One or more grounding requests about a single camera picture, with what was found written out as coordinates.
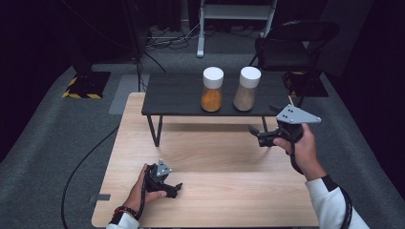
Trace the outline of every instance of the gray carpet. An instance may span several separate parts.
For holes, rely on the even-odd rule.
[[[215,33],[207,39],[206,56],[202,59],[196,58],[195,39],[186,49],[148,53],[169,73],[201,73],[209,66],[238,73],[252,56],[254,38]],[[215,46],[224,41],[225,45]],[[141,61],[145,78],[161,73],[149,57],[144,56]],[[136,66],[129,60],[95,65],[94,71],[112,72],[104,98],[62,98],[75,75],[73,69],[67,70],[49,89],[0,164],[0,228],[63,228],[60,207],[68,177],[80,160],[119,124],[126,95],[138,89]],[[372,228],[404,228],[404,200],[381,170],[330,82],[325,76],[322,80],[330,97],[307,98],[303,105],[304,110],[322,117],[321,123],[311,125],[317,136],[320,160],[349,192],[357,212]],[[89,199],[101,187],[115,136],[96,148],[72,179],[65,201],[69,228],[93,228],[95,204]]]

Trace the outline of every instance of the person's left hand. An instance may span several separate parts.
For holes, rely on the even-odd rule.
[[[140,199],[141,199],[141,193],[142,193],[142,182],[143,178],[145,177],[145,172],[147,170],[147,164],[143,165],[142,171],[140,171],[139,177],[135,185],[132,187],[131,192],[129,193],[128,198],[125,200],[125,202],[122,204],[124,207],[129,207],[132,210],[138,212],[139,207],[140,207]],[[146,203],[158,199],[158,198],[165,198],[166,197],[166,192],[165,191],[157,191],[157,192],[152,192],[148,193],[145,192],[145,205]]]

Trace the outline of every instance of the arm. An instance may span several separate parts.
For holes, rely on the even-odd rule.
[[[331,180],[318,161],[314,134],[307,124],[303,124],[303,129],[303,137],[295,143],[295,160],[307,179],[306,186],[319,227],[339,229],[346,213],[345,199],[338,185]],[[273,143],[291,152],[288,141],[275,138]],[[350,228],[369,228],[354,209]]]
[[[136,220],[137,212],[140,208],[140,200],[142,193],[142,183],[145,177],[147,164],[143,165],[139,177],[135,185],[132,187],[131,192],[121,207],[117,208],[114,212],[113,218],[107,226],[107,229],[135,229],[139,228],[139,222]],[[166,192],[157,191],[146,193],[145,204],[158,199],[165,198]]]

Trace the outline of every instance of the light wood tabletop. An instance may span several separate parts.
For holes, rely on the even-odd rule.
[[[144,94],[129,95],[92,218],[105,227],[128,197],[144,163],[162,159],[173,172],[164,181],[183,183],[176,198],[145,206],[141,227],[316,226],[304,176],[292,169],[279,147],[259,147],[247,130],[263,130],[259,116],[165,116],[155,147]],[[266,118],[269,130],[274,117]]]

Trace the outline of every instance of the white sleeve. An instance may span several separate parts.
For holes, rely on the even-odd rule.
[[[137,229],[139,222],[130,215],[123,213],[120,219],[113,218],[106,229]]]
[[[340,229],[346,213],[346,202],[342,191],[329,176],[306,182],[319,228]],[[366,222],[352,210],[349,228],[369,228]]]

